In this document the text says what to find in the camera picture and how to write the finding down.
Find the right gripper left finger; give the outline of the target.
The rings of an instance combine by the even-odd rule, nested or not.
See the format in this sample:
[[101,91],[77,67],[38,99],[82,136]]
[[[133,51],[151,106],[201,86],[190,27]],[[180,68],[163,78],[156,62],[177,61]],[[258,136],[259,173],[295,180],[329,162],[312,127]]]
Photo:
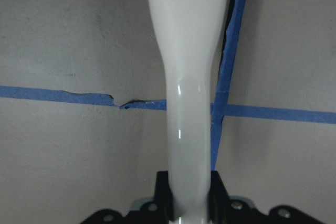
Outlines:
[[156,174],[154,196],[141,204],[138,210],[130,210],[126,216],[112,209],[96,211],[82,223],[169,223],[172,218],[172,193],[169,187],[168,172]]

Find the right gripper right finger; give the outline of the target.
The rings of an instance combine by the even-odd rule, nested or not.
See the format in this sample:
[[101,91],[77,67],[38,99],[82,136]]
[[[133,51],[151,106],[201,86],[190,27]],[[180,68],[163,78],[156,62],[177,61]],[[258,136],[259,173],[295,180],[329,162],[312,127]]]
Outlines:
[[247,199],[230,197],[217,171],[211,172],[209,218],[212,223],[321,223],[287,205],[273,207],[263,214]]

